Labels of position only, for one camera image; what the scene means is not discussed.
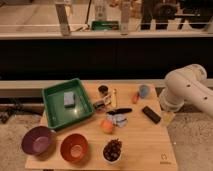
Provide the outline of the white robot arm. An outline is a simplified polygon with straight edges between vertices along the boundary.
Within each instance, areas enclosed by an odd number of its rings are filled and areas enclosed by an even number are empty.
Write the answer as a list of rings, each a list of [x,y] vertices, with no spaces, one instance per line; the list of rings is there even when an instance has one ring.
[[[199,64],[170,71],[159,95],[161,107],[168,112],[177,112],[188,101],[213,118],[213,90],[202,84],[206,79],[207,72]]]

